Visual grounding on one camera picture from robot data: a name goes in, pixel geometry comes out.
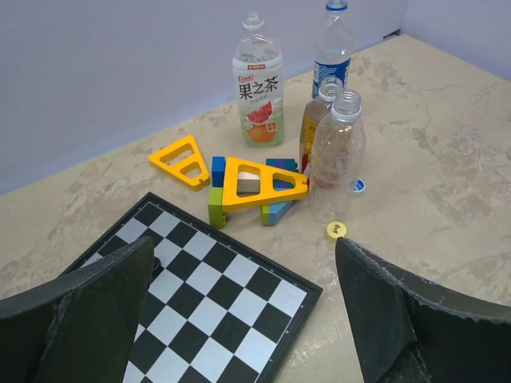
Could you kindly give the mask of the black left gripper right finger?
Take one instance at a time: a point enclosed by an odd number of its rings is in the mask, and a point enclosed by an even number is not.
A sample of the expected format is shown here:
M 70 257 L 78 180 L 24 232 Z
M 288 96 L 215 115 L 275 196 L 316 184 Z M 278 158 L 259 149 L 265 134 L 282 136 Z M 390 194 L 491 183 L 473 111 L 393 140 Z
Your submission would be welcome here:
M 404 270 L 351 239 L 335 261 L 365 382 L 508 382 L 510 308 Z

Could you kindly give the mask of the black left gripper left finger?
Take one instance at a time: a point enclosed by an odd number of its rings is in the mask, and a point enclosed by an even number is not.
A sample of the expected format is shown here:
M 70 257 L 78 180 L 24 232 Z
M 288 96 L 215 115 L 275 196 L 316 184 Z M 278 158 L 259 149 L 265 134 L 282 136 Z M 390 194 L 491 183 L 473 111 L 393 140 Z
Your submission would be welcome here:
M 149 237 L 1 301 L 3 382 L 121 382 L 153 276 Z

